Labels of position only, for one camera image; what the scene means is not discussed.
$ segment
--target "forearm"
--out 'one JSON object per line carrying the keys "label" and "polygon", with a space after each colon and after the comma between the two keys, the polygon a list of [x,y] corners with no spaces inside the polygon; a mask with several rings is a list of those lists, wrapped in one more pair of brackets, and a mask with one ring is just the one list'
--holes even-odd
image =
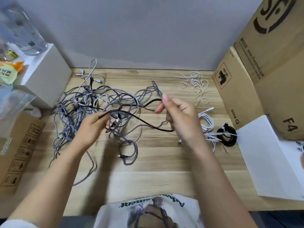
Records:
{"label": "forearm", "polygon": [[191,166],[205,226],[256,225],[205,140],[191,149]]}
{"label": "forearm", "polygon": [[83,153],[71,143],[9,219],[23,219],[39,228],[58,227]]}

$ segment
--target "fingernail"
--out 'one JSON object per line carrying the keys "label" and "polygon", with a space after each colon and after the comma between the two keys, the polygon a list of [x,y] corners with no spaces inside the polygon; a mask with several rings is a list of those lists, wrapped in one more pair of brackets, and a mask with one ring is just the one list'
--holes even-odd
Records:
{"label": "fingernail", "polygon": [[164,94],[163,97],[162,97],[162,100],[164,102],[169,101],[169,96],[167,94]]}

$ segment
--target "wood grain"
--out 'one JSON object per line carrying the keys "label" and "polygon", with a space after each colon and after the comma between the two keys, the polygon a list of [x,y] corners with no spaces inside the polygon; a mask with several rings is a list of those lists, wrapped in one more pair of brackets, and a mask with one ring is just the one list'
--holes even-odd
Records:
{"label": "wood grain", "polygon": [[[198,103],[192,87],[182,89],[179,84],[181,80],[175,78],[180,75],[178,72],[190,75],[190,71],[126,69],[96,69],[95,71],[103,74],[106,84],[113,88],[135,93],[139,89],[151,86],[151,81],[154,80],[163,93],[194,104]],[[80,69],[73,69],[73,72],[78,73]],[[216,130],[225,122],[232,124],[212,80],[212,72],[203,72],[203,75],[209,81],[207,90],[211,92],[207,92],[204,96],[210,102],[209,104],[198,104],[197,111],[201,112],[215,106],[216,108],[209,111],[208,114],[213,118]],[[66,90],[79,86],[81,82],[80,77],[72,75]],[[140,117],[153,125],[159,125],[165,119],[165,114],[155,115],[151,111],[142,110]],[[55,138],[55,127],[52,115],[44,116],[43,120],[47,124],[16,194],[12,198],[0,201],[0,217],[7,217],[13,211],[48,168],[53,153],[52,141]],[[130,128],[137,124],[138,121],[132,119]],[[140,129],[135,130],[130,137],[137,137],[139,132]],[[142,136],[137,142],[139,154],[136,162],[131,166],[124,166],[122,161],[116,157],[116,145],[108,140],[105,133],[102,133],[98,141],[89,149],[97,160],[97,170],[83,183],[73,187],[64,215],[95,214],[105,203],[157,193],[177,193],[195,198],[187,154],[177,144],[178,140],[176,133],[144,128]],[[259,197],[238,146],[228,147],[227,150],[229,153],[226,153],[222,145],[217,144],[215,156],[248,210],[304,209],[304,202]],[[131,147],[126,147],[124,152],[131,153],[133,150]],[[91,162],[85,155],[82,158],[76,180],[86,176],[90,168]]]}

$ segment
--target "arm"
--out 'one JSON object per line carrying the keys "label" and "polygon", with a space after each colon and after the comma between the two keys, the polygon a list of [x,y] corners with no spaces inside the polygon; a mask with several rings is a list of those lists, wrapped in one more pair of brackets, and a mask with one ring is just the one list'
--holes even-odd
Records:
{"label": "arm", "polygon": [[10,219],[22,219],[39,228],[58,227],[70,196],[80,160],[109,119],[103,113],[87,116],[68,148],[59,155],[38,185],[18,205]]}
{"label": "arm", "polygon": [[156,113],[166,108],[167,120],[190,152],[200,210],[206,227],[257,228],[220,163],[210,150],[202,132],[194,105],[180,99],[163,96]]}

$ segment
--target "water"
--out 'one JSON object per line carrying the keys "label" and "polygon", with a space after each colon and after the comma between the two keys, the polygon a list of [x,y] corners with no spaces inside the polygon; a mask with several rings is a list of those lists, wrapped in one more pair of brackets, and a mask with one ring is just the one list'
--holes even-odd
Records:
{"label": "water", "polygon": [[47,50],[47,43],[14,0],[0,0],[0,34],[26,55],[32,56]]}

